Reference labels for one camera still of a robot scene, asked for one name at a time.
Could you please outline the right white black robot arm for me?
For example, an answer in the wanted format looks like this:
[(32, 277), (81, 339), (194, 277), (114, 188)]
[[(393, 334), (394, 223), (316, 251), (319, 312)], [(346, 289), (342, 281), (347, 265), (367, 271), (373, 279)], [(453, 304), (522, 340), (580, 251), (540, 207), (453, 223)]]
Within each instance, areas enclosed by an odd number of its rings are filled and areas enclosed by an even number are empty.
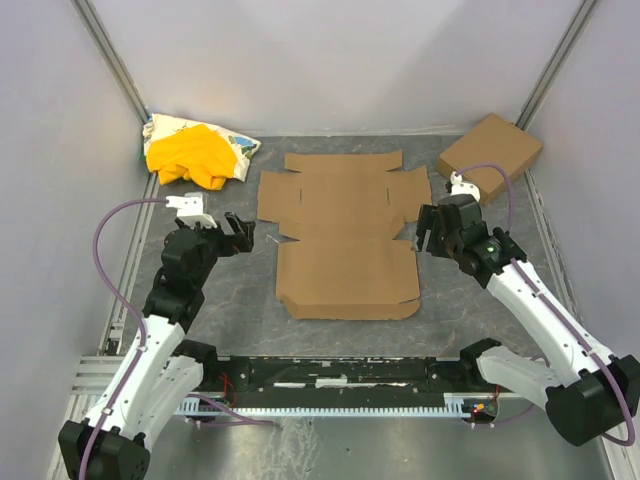
[(557, 433), (574, 446), (625, 425), (620, 446), (636, 441), (639, 362), (616, 356), (549, 291), (509, 232), (489, 229), (478, 201), (451, 195), (419, 212), (416, 247), (451, 259), (502, 303), (536, 342), (545, 361), (521, 357), (497, 341), (469, 349), (477, 375), (544, 410)]

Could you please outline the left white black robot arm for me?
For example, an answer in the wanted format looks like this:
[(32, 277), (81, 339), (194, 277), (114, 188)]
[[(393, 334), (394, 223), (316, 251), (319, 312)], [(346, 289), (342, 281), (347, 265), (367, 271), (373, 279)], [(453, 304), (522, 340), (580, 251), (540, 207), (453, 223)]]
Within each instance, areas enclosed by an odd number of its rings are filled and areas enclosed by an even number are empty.
[(201, 216), (178, 218), (165, 237), (136, 343), (85, 418), (66, 421), (58, 435), (70, 478), (143, 478), (158, 436), (202, 382), (202, 360), (179, 346), (204, 303), (203, 286), (217, 260), (249, 253), (254, 245), (254, 222), (231, 212), (225, 218), (231, 233)]

